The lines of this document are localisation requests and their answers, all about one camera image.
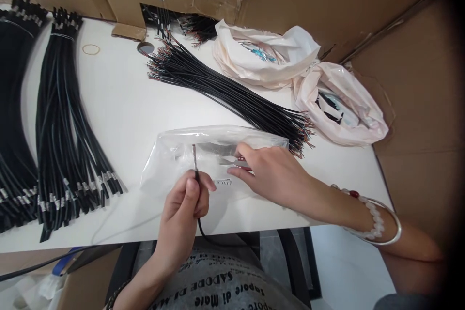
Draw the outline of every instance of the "blue object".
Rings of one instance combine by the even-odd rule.
[[[76,249],[79,249],[80,247],[73,247],[71,248],[69,251],[72,252]],[[64,257],[64,258],[61,258],[60,261],[55,265],[55,267],[53,268],[52,270],[52,274],[55,275],[55,276],[61,276],[62,275],[62,271],[64,269],[64,267],[69,263],[69,261],[71,260],[71,258],[74,257],[74,254],[70,254],[69,256],[67,257]]]

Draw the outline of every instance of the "white table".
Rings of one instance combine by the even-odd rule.
[[[113,24],[85,19],[77,40],[80,92],[88,120],[103,150],[129,192],[112,197],[105,208],[81,214],[69,227],[39,243],[42,226],[37,221],[0,234],[0,252],[111,244],[153,240],[158,237],[163,199],[139,190],[142,170],[158,133],[184,127],[235,124],[248,126],[238,116],[189,89],[147,78],[147,58],[136,51],[138,43],[111,37]],[[35,115],[42,59],[51,25],[38,38],[29,60],[23,90],[22,118],[26,139],[35,156]],[[157,46],[156,31],[148,40]],[[181,42],[184,38],[177,36]],[[100,47],[97,55],[82,51],[86,44]],[[211,55],[212,42],[192,49],[208,66],[220,71]],[[268,91],[252,88],[270,101],[292,108],[291,89]],[[391,206],[372,147],[342,147],[322,136],[304,151],[306,171],[328,184],[354,188]],[[293,228],[319,224],[257,196],[235,202],[211,203],[202,220],[206,234],[223,234]]]

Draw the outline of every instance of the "gray shirt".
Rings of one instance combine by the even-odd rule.
[[[239,238],[231,240],[230,235],[224,236],[223,240],[223,243],[242,243]],[[374,310],[424,309],[424,300],[421,296],[391,294],[380,299]],[[150,309],[308,308],[261,270],[260,262],[251,249],[218,248],[202,238],[196,238],[192,254],[166,284]]]

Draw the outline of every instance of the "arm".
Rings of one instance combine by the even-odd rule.
[[[373,228],[372,215],[362,202],[310,176],[287,150],[253,150],[241,143],[237,151],[245,157],[254,174],[240,168],[230,168],[228,172],[242,179],[257,194],[321,222],[361,232]],[[388,211],[382,207],[377,208],[384,220],[385,231],[383,236],[375,241],[388,241],[395,236],[397,226]],[[395,260],[402,260],[403,268],[405,265],[415,264],[416,268],[423,269],[440,264],[443,256],[436,243],[408,222],[403,219],[400,221],[402,235],[399,241],[379,247],[382,255],[389,257],[387,266],[395,263]],[[395,276],[391,274],[391,277],[397,287]]]
[[[191,254],[197,218],[208,213],[208,190],[216,190],[208,174],[199,175],[200,187],[190,170],[167,195],[155,252],[119,293],[114,310],[146,310]]]

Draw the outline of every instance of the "left hand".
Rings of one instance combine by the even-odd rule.
[[[166,277],[179,270],[191,254],[197,218],[207,215],[209,190],[217,189],[208,174],[199,172],[199,177],[200,186],[195,180],[194,171],[187,171],[165,200],[153,258],[163,265]]]

